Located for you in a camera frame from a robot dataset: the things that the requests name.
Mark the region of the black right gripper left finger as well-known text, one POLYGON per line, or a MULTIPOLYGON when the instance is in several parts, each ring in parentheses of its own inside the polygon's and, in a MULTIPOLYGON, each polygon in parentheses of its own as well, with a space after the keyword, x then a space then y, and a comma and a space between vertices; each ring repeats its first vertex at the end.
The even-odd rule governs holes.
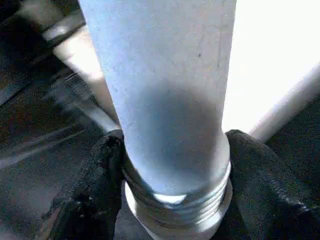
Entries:
POLYGON ((37 240, 112 240, 122 207, 124 138, 108 134, 65 181, 42 215, 37 240))

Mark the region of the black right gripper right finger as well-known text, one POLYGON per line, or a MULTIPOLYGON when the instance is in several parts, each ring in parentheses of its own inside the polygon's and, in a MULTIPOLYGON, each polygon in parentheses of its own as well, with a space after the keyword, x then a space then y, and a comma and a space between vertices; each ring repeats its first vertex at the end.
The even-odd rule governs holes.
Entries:
POLYGON ((318 240, 320 203, 268 146, 227 133, 233 187, 217 240, 318 240))

